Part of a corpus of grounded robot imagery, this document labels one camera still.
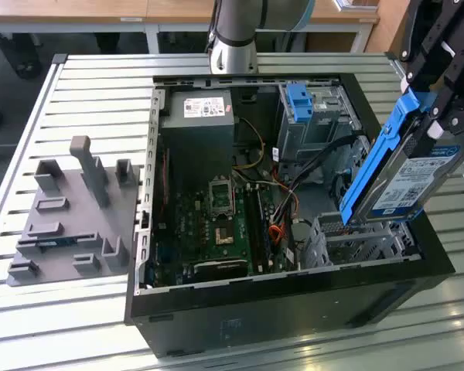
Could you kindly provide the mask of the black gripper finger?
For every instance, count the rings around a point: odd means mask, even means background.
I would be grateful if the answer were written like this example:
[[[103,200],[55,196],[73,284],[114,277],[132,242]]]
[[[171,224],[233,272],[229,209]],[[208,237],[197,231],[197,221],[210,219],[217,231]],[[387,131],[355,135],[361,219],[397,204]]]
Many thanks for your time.
[[[428,92],[455,56],[449,38],[463,16],[462,1],[411,1],[405,13],[401,92]]]
[[[447,131],[454,136],[464,134],[464,37],[459,38],[454,51],[429,114],[431,125],[427,135],[430,138],[440,138]]]

